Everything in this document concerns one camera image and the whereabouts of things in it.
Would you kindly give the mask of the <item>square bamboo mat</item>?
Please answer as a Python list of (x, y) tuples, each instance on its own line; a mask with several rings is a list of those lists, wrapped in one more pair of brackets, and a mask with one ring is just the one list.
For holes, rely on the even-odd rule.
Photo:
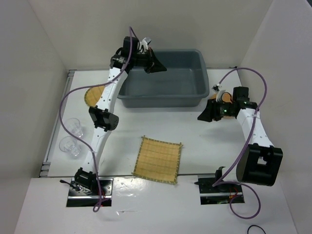
[(154, 182), (177, 184), (183, 144), (142, 136), (132, 175)]

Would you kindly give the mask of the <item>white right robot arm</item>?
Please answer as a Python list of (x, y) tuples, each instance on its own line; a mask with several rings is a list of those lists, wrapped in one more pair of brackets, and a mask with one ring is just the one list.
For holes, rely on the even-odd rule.
[(207, 101), (206, 108), (197, 118), (200, 121), (220, 121), (234, 117), (242, 128), (245, 143), (228, 171), (236, 169), (239, 182), (263, 186), (275, 184), (283, 158), (283, 151), (269, 140), (260, 118), (259, 106), (250, 101), (247, 87), (235, 87), (230, 101), (223, 100), (226, 93), (214, 86), (216, 96)]

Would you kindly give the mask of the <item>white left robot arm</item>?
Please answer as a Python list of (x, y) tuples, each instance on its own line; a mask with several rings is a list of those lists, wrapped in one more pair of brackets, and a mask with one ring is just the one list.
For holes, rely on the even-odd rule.
[(74, 178), (81, 191), (86, 195), (99, 194), (96, 172), (105, 143), (110, 133), (116, 129), (119, 117), (114, 114), (119, 91), (133, 67), (142, 67), (147, 73), (165, 72), (167, 68), (156, 58), (149, 46), (149, 37), (139, 40), (125, 37), (123, 46), (111, 57), (107, 84), (94, 106), (89, 107), (89, 115), (94, 123), (94, 133), (83, 166), (78, 169)]

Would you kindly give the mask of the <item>grey plastic bin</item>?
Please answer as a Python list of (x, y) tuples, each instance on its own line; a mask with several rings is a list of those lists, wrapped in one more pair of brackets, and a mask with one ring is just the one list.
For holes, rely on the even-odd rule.
[(199, 50), (156, 50), (155, 55), (167, 70), (147, 74), (133, 68), (117, 96), (126, 108), (195, 107), (209, 95), (206, 64)]

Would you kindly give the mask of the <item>round orange woven coaster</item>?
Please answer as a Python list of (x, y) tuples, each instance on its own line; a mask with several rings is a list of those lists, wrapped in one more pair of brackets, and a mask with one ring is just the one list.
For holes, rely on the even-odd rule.
[[(216, 94), (213, 94), (210, 99), (216, 99)], [(222, 101), (232, 103), (232, 95), (229, 92), (225, 92), (222, 95)]]

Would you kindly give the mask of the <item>round bamboo coaster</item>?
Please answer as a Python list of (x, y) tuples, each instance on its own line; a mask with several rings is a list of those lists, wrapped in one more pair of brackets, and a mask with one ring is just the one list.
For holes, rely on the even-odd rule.
[(84, 95), (84, 102), (87, 106), (95, 106), (102, 97), (105, 86), (89, 88)]

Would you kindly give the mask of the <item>clear plastic cup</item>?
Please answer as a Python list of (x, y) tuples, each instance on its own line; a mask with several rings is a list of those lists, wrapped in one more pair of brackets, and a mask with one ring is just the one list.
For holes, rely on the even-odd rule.
[(84, 135), (83, 127), (77, 118), (70, 118), (65, 121), (66, 129), (78, 138), (82, 138)]
[(78, 145), (77, 140), (71, 136), (66, 136), (60, 141), (59, 149), (72, 158), (77, 158), (81, 152), (81, 147)]

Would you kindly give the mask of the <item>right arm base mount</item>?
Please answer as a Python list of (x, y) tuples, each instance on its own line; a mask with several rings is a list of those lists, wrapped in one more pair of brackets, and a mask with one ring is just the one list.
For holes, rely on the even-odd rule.
[(239, 185), (222, 184), (213, 187), (213, 184), (223, 175), (223, 166), (219, 167), (214, 174), (198, 175), (194, 183), (199, 188), (201, 205), (244, 203), (242, 188)]

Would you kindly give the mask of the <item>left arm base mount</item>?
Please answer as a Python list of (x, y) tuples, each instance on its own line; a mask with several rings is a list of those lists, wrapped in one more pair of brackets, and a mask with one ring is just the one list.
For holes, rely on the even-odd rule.
[[(70, 182), (62, 179), (59, 182), (69, 186), (66, 207), (93, 207), (97, 204), (99, 197), (99, 191), (96, 191), (98, 187), (97, 182), (95, 182), (96, 188), (93, 190), (76, 184), (73, 178)], [(113, 182), (113, 178), (100, 178), (100, 185), (102, 189), (101, 207), (112, 206)]]

